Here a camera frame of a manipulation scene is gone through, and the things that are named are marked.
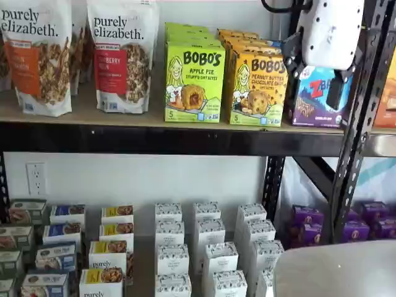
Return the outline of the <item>white perforated gripper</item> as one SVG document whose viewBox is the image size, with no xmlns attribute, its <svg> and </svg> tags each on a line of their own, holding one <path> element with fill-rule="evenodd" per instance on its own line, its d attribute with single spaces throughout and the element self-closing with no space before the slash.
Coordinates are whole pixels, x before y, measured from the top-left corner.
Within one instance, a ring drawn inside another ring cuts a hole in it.
<svg viewBox="0 0 396 297">
<path fill-rule="evenodd" d="M 334 78 L 326 103 L 338 109 L 344 86 L 351 79 L 364 1 L 313 1 L 310 10 L 301 13 L 302 56 L 287 57 L 288 75 L 299 78 L 306 65 L 334 69 Z"/>
</svg>

